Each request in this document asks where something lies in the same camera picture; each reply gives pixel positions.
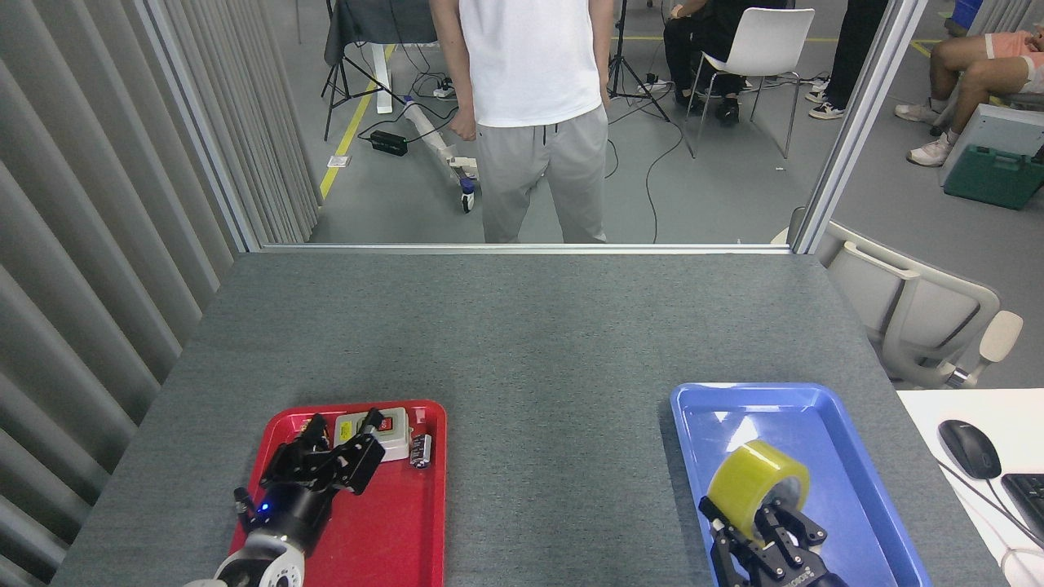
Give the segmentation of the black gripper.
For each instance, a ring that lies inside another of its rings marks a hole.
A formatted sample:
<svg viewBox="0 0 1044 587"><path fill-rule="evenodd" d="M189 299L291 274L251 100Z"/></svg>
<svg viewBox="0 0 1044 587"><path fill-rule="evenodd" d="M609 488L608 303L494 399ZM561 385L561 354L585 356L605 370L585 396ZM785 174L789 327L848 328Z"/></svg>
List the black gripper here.
<svg viewBox="0 0 1044 587"><path fill-rule="evenodd" d="M719 586L849 586L816 551L825 530L790 506L761 504L758 565L750 561L752 542L711 498L701 498L699 512L711 525L710 561Z"/></svg>
<svg viewBox="0 0 1044 587"><path fill-rule="evenodd" d="M250 518L245 532L286 537L294 545L316 545L330 519L336 491L360 495L384 457L377 438L383 413L370 408L351 424L350 438L342 437L339 417L330 445L327 420L316 413L289 443L283 443L261 476L265 489L261 504Z"/></svg>

